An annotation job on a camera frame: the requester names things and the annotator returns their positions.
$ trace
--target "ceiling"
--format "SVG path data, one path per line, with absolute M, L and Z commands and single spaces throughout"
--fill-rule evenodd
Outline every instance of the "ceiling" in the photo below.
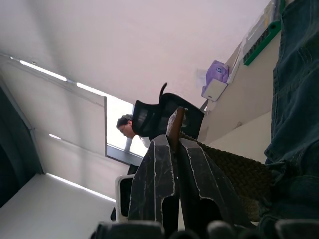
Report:
M 0 51 L 122 100 L 201 106 L 196 69 L 226 62 L 269 0 L 3 0 Z
M 3 0 L 0 52 L 130 103 L 156 103 L 168 82 L 201 106 L 196 69 L 226 62 L 268 1 Z M 0 75 L 37 129 L 45 170 L 114 198 L 128 167 L 103 156 L 103 97 L 8 58 Z

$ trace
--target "green object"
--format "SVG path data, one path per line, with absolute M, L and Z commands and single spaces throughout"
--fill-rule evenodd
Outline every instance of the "green object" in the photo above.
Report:
M 274 7 L 273 9 L 271 9 L 271 12 L 263 16 L 262 21 L 260 21 L 262 24 L 260 24 L 253 33 L 255 34 L 256 32 L 258 33 L 258 31 L 260 32 L 260 30 L 262 30 L 263 24 L 267 23 L 269 19 L 268 15 L 272 16 L 273 21 L 268 25 L 268 27 L 264 30 L 264 32 L 260 35 L 260 37 L 255 41 L 255 43 L 250 47 L 249 50 L 247 50 L 247 53 L 244 55 L 244 65 L 246 66 L 249 66 L 249 64 L 252 63 L 252 61 L 259 55 L 259 53 L 281 30 L 280 15 L 285 7 L 285 0 L 273 1 L 273 5 Z

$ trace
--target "white ceiling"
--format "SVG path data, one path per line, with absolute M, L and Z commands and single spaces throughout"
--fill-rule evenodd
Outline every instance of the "white ceiling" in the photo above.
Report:
M 195 71 L 226 62 L 269 0 L 3 0 L 0 51 L 122 100 L 200 106 Z

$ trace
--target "jeans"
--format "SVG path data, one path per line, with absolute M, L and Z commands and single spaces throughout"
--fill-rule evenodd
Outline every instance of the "jeans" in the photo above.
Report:
M 276 238 L 278 219 L 319 219 L 319 0 L 295 0 L 282 13 L 271 139 L 272 196 L 258 227 Z

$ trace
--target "clothing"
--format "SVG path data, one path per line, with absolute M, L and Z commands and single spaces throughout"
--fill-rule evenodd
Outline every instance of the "clothing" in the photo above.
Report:
M 145 148 L 149 148 L 151 141 L 147 137 L 139 137 Z
M 296 0 L 282 13 L 274 69 L 271 144 L 274 184 L 259 229 L 276 238 L 278 219 L 319 219 L 319 1 Z

